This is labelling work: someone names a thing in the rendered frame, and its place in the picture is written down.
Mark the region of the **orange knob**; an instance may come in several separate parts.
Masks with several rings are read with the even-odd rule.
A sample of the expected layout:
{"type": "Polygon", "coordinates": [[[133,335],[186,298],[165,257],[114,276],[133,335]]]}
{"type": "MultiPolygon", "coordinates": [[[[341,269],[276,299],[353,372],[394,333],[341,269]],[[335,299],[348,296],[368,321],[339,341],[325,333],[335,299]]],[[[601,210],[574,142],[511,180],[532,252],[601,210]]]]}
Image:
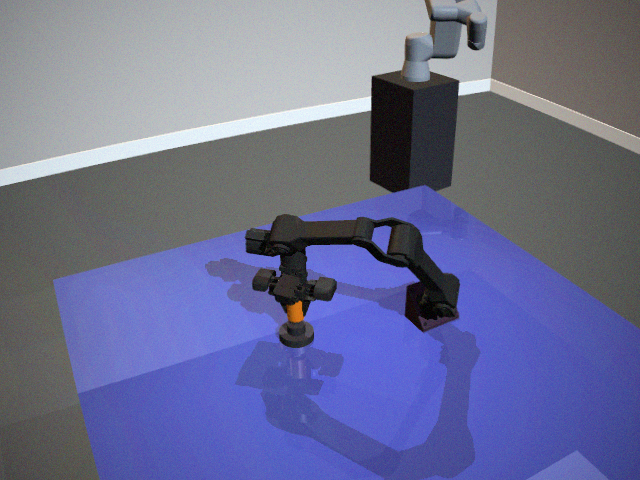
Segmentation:
{"type": "Polygon", "coordinates": [[[303,302],[299,301],[298,303],[295,303],[292,306],[286,304],[287,305],[287,319],[290,322],[298,323],[298,322],[301,322],[302,320],[304,320],[303,302]]]}

